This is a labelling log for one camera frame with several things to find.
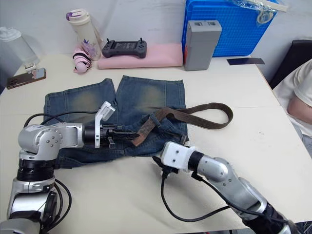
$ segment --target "smartphone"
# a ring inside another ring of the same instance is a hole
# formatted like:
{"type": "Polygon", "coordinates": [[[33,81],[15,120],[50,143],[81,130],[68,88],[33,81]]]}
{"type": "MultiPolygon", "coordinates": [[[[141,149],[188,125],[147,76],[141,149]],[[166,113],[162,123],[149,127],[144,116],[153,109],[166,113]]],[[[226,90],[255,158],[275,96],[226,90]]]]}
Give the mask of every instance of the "smartphone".
{"type": "Polygon", "coordinates": [[[8,78],[6,88],[13,89],[45,78],[46,78],[45,69],[44,68],[36,69],[31,71],[30,73],[24,73],[17,75],[15,77],[8,78]]]}

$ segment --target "pink foam pad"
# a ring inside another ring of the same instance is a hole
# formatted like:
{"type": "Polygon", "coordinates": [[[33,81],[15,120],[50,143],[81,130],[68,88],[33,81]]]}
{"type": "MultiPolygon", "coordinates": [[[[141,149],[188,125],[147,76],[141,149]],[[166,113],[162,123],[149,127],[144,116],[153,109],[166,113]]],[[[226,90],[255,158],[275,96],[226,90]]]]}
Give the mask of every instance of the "pink foam pad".
{"type": "Polygon", "coordinates": [[[99,69],[136,68],[136,67],[179,67],[182,66],[181,43],[155,44],[147,46],[145,58],[138,56],[119,55],[97,61],[99,69]]]}

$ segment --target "brown belt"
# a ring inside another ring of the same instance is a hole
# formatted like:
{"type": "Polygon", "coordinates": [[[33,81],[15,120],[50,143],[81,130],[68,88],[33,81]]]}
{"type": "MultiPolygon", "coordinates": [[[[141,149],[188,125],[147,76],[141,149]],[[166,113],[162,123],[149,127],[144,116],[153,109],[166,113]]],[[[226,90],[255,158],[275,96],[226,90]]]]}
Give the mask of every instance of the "brown belt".
{"type": "MultiPolygon", "coordinates": [[[[193,124],[202,128],[206,128],[206,129],[224,128],[233,119],[233,112],[230,109],[230,107],[228,107],[225,104],[216,103],[216,102],[203,104],[203,105],[199,105],[199,106],[195,106],[195,107],[187,108],[187,109],[179,109],[179,110],[174,110],[169,107],[165,107],[154,112],[154,115],[159,122],[161,122],[165,117],[175,118],[177,120],[190,123],[190,124],[193,124]],[[217,110],[224,111],[225,114],[228,116],[228,121],[226,123],[215,123],[215,122],[211,122],[206,119],[191,115],[192,113],[195,113],[197,111],[204,111],[208,109],[217,109],[217,110]]],[[[142,127],[138,131],[138,134],[140,134],[140,136],[132,140],[132,143],[135,146],[139,146],[146,139],[148,134],[155,128],[155,126],[156,124],[154,123],[152,118],[149,117],[149,119],[142,125],[142,127]]]]}

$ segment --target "person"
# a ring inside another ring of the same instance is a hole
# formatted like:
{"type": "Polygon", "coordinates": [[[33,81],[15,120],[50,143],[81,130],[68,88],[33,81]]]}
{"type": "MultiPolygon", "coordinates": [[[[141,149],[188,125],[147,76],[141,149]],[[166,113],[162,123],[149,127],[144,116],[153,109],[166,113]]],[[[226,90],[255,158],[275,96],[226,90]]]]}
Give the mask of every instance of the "person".
{"type": "Polygon", "coordinates": [[[273,91],[312,158],[312,59],[291,72],[273,91]]]}

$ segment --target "white shirt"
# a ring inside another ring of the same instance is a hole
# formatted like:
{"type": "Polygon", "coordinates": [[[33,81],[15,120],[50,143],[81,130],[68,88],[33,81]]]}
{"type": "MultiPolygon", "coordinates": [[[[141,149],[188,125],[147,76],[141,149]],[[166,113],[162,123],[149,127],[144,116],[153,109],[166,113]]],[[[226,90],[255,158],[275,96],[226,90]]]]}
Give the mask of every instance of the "white shirt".
{"type": "Polygon", "coordinates": [[[312,59],[291,72],[273,91],[291,122],[298,126],[303,134],[312,137],[312,124],[303,122],[287,112],[288,104],[294,95],[312,107],[312,59]]]}

